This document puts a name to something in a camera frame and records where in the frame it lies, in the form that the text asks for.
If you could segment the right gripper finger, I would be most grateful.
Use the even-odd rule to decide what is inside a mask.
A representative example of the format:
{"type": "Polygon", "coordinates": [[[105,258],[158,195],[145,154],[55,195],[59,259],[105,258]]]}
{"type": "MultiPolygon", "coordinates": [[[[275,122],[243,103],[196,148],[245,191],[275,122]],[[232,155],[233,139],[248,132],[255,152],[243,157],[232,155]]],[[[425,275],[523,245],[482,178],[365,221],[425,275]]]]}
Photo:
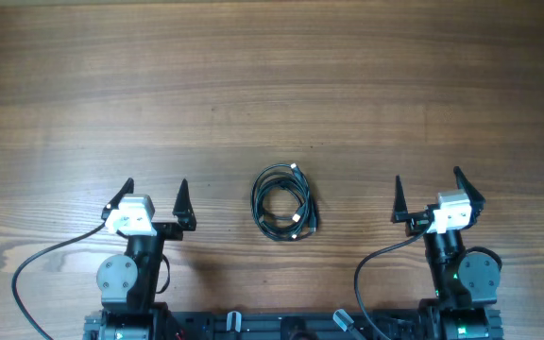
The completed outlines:
{"type": "Polygon", "coordinates": [[[469,182],[459,166],[453,168],[457,187],[467,194],[472,211],[480,213],[485,207],[485,197],[469,182]]]}
{"type": "Polygon", "coordinates": [[[400,180],[400,176],[396,175],[395,177],[395,197],[393,210],[391,215],[392,223],[405,222],[409,218],[408,208],[403,192],[403,186],[400,180]]]}

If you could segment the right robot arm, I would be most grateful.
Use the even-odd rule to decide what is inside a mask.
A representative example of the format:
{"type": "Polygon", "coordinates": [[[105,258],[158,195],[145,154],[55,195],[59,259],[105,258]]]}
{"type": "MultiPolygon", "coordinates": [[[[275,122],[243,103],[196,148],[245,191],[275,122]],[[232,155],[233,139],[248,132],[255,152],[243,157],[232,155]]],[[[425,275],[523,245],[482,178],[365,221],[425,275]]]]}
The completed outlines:
{"type": "Polygon", "coordinates": [[[488,248],[465,247],[461,235],[477,223],[485,198],[459,167],[453,173],[457,189],[439,193],[437,202],[421,212],[408,210],[396,178],[391,221],[403,223],[407,236],[424,241],[436,293],[419,302],[415,334],[419,339],[503,339],[501,314],[492,308],[502,260],[488,248]]]}

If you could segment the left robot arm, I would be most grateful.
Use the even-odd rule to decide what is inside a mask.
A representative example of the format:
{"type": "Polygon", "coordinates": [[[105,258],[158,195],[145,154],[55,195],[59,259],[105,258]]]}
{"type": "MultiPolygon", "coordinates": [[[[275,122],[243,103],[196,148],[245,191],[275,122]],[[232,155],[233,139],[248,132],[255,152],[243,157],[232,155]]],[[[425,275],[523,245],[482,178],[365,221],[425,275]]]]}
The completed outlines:
{"type": "Polygon", "coordinates": [[[177,340],[186,333],[157,294],[170,284],[158,285],[164,243],[180,241],[185,231],[196,229],[188,181],[179,186],[171,222],[153,220],[155,207],[149,195],[134,193],[129,178],[103,208],[101,218],[108,232],[122,236],[127,248],[106,259],[98,268],[96,283],[102,310],[85,317],[85,340],[177,340]]]}

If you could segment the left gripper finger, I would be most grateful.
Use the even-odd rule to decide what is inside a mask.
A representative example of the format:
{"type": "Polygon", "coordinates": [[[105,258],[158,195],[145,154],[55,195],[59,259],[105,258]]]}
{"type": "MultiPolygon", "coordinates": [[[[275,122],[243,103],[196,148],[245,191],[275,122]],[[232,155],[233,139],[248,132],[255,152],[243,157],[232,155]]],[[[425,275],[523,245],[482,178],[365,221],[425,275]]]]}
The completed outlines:
{"type": "Polygon", "coordinates": [[[196,216],[190,199],[188,180],[184,178],[179,186],[172,214],[183,230],[196,230],[196,216]]]}
{"type": "Polygon", "coordinates": [[[119,207],[122,198],[134,193],[134,179],[128,178],[117,194],[105,205],[101,213],[101,219],[107,220],[113,210],[119,207]]]}

